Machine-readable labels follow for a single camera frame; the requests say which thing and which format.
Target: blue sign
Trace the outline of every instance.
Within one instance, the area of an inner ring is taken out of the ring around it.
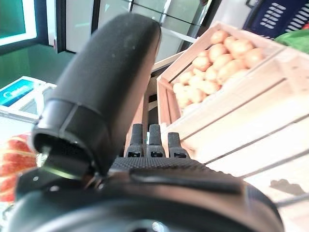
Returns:
[[[34,81],[20,79],[0,91],[0,105],[11,106],[37,87]]]

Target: produce display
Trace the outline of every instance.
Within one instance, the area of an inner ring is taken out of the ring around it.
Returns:
[[[173,85],[181,109],[200,103],[217,92],[227,80],[240,78],[263,57],[261,48],[255,48],[247,39],[237,39],[226,31],[216,31],[212,46],[201,51],[192,61],[192,68],[182,73]]]
[[[13,202],[19,173],[36,167],[36,154],[29,149],[27,138],[18,135],[0,147],[0,202]]]

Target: red apple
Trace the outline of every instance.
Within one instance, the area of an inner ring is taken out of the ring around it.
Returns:
[[[36,167],[36,154],[27,145],[28,137],[12,137],[0,148],[0,201],[14,201],[18,174]]]

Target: blue crate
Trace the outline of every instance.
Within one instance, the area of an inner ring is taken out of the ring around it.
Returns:
[[[309,0],[258,0],[243,29],[274,39],[302,29],[309,21]]]

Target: black foam cover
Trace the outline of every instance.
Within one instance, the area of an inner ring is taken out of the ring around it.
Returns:
[[[66,140],[106,174],[147,89],[160,36],[160,25],[138,14],[120,15],[98,29],[47,101],[32,132],[35,149]]]

